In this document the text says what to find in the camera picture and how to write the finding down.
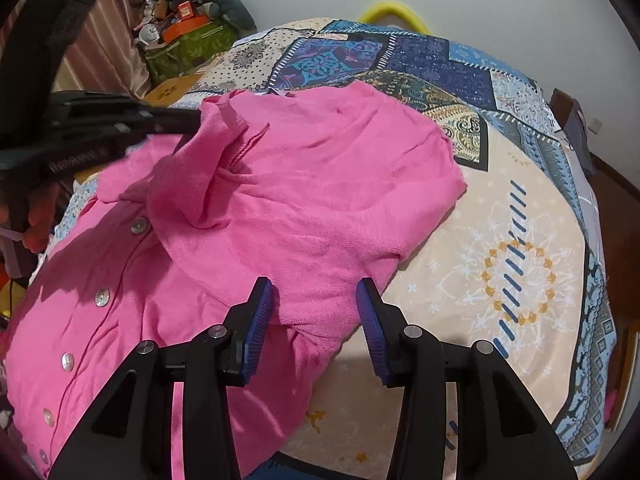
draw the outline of human hand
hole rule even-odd
[[[22,235],[22,244],[32,253],[41,253],[47,248],[59,192],[60,186],[51,184],[29,197],[29,228]],[[0,203],[0,223],[8,218],[8,207]]]

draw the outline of pink object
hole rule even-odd
[[[207,99],[177,154],[167,156],[177,137],[154,137],[101,174],[10,327],[14,420],[45,475],[138,342],[193,338],[268,276],[280,302],[257,374],[228,390],[250,473],[299,426],[314,381],[359,323],[357,281],[384,288],[465,190],[447,137],[395,99],[361,82],[290,95]],[[135,234],[139,218],[149,226]],[[181,400],[176,388],[175,480]]]
[[[604,423],[605,424],[611,418],[611,414],[613,413],[613,407],[616,404],[617,398],[618,398],[618,391],[611,390],[604,399]]]

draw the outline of bed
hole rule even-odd
[[[441,38],[318,18],[238,41],[175,106],[239,88],[287,92],[354,79],[436,121],[468,183],[383,299],[441,340],[492,341],[586,475],[604,430],[616,334],[596,201],[535,81]],[[73,227],[96,181],[79,187],[47,251]],[[455,476],[458,429],[449,386],[447,479]],[[401,399],[374,375],[359,329],[316,384],[299,429],[252,476],[384,478]]]

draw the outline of curtain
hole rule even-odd
[[[0,30],[0,52],[23,1]],[[150,89],[149,74],[131,35],[143,10],[144,0],[97,0],[78,39],[66,52],[53,89],[143,97]]]

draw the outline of beige fabric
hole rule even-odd
[[[21,1],[0,30],[0,52]],[[150,89],[146,64],[130,31],[142,18],[143,0],[97,0],[78,40],[69,47],[54,90],[85,89],[143,97]]]
[[[298,20],[296,22],[285,23],[278,28],[296,28],[302,30],[309,28],[311,30],[320,30],[331,23],[335,18],[311,18],[309,20]]]
[[[407,321],[442,341],[469,346],[498,338],[508,362],[552,420],[568,393],[582,291],[584,237],[574,213],[551,181],[511,142],[489,128],[489,171],[462,167],[468,190],[456,208],[387,287],[383,299],[399,306]],[[511,176],[526,190],[520,194]],[[524,261],[508,250],[510,193],[526,200],[521,220]],[[524,276],[517,292],[504,278]],[[520,302],[517,308],[502,290]],[[508,304],[518,317],[505,314]],[[499,321],[513,332],[511,342]],[[319,380],[306,421],[282,451],[300,460],[355,476],[386,476],[396,437],[402,390],[387,390],[374,375],[362,329],[344,343]],[[447,420],[457,421],[453,384],[447,389]],[[456,435],[447,427],[456,446]],[[444,478],[455,476],[455,451],[446,450]]]
[[[298,38],[309,36],[308,30],[276,28],[261,38],[241,43],[216,59],[215,70],[209,70],[193,89],[207,88],[217,92],[230,92],[236,88],[264,90],[271,68],[289,45]]]

